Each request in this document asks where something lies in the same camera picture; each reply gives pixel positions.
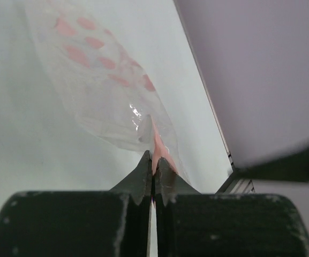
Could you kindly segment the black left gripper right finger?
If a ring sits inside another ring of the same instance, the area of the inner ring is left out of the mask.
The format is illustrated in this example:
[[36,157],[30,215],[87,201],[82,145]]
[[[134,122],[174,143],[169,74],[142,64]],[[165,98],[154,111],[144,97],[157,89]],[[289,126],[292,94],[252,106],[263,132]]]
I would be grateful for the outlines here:
[[309,256],[295,205],[277,194],[202,194],[170,163],[154,175],[159,256]]

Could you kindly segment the clear zip bag pink dots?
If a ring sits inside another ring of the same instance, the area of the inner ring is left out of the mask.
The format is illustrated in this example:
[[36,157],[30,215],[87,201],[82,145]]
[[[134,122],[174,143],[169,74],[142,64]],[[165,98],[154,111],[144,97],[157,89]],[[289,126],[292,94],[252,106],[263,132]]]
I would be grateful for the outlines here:
[[188,179],[153,83],[112,32],[73,1],[27,1],[25,9],[40,60],[76,122],[121,149],[165,157]]

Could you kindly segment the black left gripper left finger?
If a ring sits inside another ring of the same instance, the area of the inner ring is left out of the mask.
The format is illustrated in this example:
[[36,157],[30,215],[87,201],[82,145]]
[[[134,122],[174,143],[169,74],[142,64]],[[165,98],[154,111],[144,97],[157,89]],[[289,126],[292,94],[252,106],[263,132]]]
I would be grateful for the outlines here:
[[20,191],[0,210],[0,256],[149,256],[152,161],[107,191]]

